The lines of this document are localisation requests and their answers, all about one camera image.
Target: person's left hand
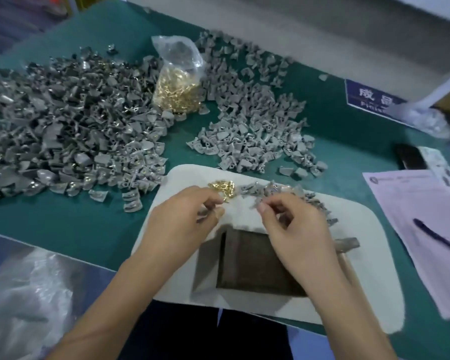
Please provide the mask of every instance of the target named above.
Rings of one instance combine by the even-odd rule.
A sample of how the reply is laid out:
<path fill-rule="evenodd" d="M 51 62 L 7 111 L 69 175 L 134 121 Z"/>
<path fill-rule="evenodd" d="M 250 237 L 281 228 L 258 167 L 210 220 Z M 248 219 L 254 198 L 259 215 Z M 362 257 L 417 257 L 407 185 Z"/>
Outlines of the person's left hand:
<path fill-rule="evenodd" d="M 147 228 L 137 251 L 133 254 L 146 262 L 150 275 L 167 281 L 205 241 L 224 215 L 223 199 L 211 188 L 192 186 L 156 206 L 148 218 Z M 209 209 L 197 221 L 204 205 Z"/>

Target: white tray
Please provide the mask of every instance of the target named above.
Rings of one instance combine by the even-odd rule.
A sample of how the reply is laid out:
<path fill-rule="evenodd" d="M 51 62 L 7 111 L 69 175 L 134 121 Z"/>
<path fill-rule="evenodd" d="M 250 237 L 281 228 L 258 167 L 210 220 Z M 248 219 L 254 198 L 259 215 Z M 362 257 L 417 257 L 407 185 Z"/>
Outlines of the white tray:
<path fill-rule="evenodd" d="M 216 168 L 194 164 L 179 165 L 168 173 L 150 211 L 186 187 L 206 187 L 216 180 L 234 181 L 236 185 L 268 183 L 263 179 Z M 388 334 L 399 331 L 405 319 L 405 304 L 387 238 L 377 216 L 364 205 L 348 199 L 321 193 L 317 193 L 317 198 L 339 219 L 330 229 L 333 238 L 356 237 L 360 241 L 360 248 L 350 251 L 348 258 L 383 331 Z M 226 212 L 217 228 L 154 298 L 164 302 L 233 309 L 321 324 L 322 321 L 308 298 L 215 288 L 220 241 L 213 239 L 216 230 L 224 225 L 232 225 L 236 229 L 265 232 L 260 215 L 252 209 L 253 204 L 253 197 L 235 197 L 225 204 Z M 142 240 L 147 221 L 148 216 L 132 253 Z"/>

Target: pile of gold pins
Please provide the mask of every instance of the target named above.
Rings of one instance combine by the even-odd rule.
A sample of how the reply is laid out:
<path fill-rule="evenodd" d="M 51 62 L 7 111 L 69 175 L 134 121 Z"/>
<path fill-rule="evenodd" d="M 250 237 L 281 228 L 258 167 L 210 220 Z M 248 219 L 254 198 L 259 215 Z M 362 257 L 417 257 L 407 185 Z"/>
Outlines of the pile of gold pins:
<path fill-rule="evenodd" d="M 231 180 L 216 180 L 208 184 L 223 197 L 223 202 L 229 202 L 230 198 L 235 197 L 235 184 Z"/>
<path fill-rule="evenodd" d="M 163 66 L 158 77 L 153 103 L 175 114 L 198 111 L 201 99 L 200 80 L 174 66 Z"/>

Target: pen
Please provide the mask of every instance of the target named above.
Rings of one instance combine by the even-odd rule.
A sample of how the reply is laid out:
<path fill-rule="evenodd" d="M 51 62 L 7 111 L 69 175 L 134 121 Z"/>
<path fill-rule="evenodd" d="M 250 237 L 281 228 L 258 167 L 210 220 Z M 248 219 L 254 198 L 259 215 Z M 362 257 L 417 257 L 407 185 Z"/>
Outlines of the pen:
<path fill-rule="evenodd" d="M 438 242 L 441 242 L 442 244 L 448 246 L 450 248 L 450 241 L 448 241 L 446 238 L 440 236 L 436 232 L 434 232 L 432 229 L 426 226 L 422 221 L 420 221 L 418 218 L 413 219 L 413 223 L 416 227 L 418 227 L 420 230 L 425 232 L 428 236 L 430 236 L 432 239 L 435 239 Z"/>

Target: forearm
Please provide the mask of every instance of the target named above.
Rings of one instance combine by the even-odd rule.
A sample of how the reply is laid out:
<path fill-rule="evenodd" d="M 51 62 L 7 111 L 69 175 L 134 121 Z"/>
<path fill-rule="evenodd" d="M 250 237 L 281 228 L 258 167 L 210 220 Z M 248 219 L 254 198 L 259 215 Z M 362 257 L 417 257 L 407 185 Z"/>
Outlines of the forearm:
<path fill-rule="evenodd" d="M 138 317 L 163 284 L 153 270 L 133 256 L 127 259 L 47 360 L 115 360 Z M 148 283 L 136 285 L 140 281 Z"/>
<path fill-rule="evenodd" d="M 339 266 L 309 279 L 304 287 L 320 315 L 336 359 L 396 359 L 387 339 L 372 321 Z"/>

